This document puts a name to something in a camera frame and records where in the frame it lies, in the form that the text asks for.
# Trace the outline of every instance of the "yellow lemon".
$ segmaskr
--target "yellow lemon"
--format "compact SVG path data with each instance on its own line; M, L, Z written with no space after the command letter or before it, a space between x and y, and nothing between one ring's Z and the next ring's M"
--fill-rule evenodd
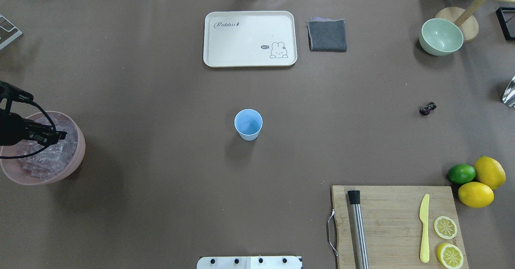
M472 208L482 208L493 201L493 190L480 182L469 182L458 189L458 198Z
M506 181L506 173L495 159L482 156L474 164L476 180L495 190Z
M436 218L434 228L436 234L446 240L450 240L458 234L456 223L454 223L452 218L447 216L439 216Z
M463 265L461 250L450 243L442 243L436 248L436 257L448 269L459 269Z

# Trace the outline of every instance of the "green lime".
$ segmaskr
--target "green lime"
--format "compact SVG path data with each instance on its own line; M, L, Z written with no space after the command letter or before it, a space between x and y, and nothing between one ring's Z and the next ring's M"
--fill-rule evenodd
M457 184L471 182L476 177L476 170L468 164L458 164L449 170L447 175L450 181Z

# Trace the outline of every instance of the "folded cloth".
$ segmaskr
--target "folded cloth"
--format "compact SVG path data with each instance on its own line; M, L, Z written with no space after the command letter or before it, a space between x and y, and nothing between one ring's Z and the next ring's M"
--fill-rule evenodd
M346 52L345 21L314 17L307 21L309 49Z

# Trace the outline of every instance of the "cutting board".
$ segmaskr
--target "cutting board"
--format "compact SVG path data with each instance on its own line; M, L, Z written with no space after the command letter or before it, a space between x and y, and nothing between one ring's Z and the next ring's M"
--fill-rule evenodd
M339 269L356 268L349 222L349 197L346 193L348 190L361 191L370 269L445 269L436 258L436 247L445 242L460 248L464 256L462 269L469 268L450 186L334 185L332 197ZM419 259L422 236L419 209L424 194L430 195L428 263L422 263ZM440 238L435 233L433 223L441 215L452 218L458 226L458 234L452 240Z

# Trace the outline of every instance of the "gray table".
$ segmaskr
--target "gray table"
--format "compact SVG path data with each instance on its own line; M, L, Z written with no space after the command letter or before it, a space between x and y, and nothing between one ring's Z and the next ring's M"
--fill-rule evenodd
M514 45L499 4L476 13L478 38L451 56L418 44L425 20L471 1L0 0L24 32L0 51L0 78L70 115L87 141L56 184L0 176L1 267L195 268L200 256L263 254L335 268L331 185L448 185L451 166L488 155L506 184L489 207L456 209L471 268L512 268L515 110L500 98ZM290 11L297 63L207 67L214 10ZM311 16L344 18L348 51L310 52ZM438 108L421 117L429 101ZM264 118L255 142L233 127L244 108Z

